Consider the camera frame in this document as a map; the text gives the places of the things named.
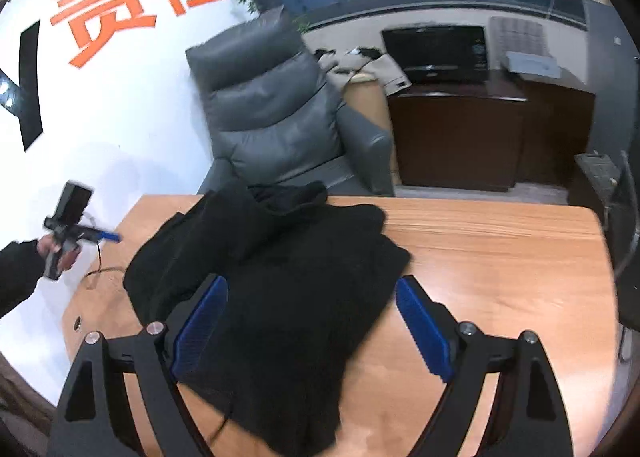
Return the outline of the person left hand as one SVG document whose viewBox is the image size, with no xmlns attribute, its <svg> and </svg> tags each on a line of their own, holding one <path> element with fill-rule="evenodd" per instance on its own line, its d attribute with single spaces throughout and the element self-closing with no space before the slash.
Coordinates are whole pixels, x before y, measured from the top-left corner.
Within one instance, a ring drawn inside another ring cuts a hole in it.
<svg viewBox="0 0 640 457">
<path fill-rule="evenodd" d="M 79 246 L 66 248 L 49 234 L 38 240 L 37 251 L 44 258 L 43 275 L 55 279 L 75 264 L 81 249 Z"/>
</svg>

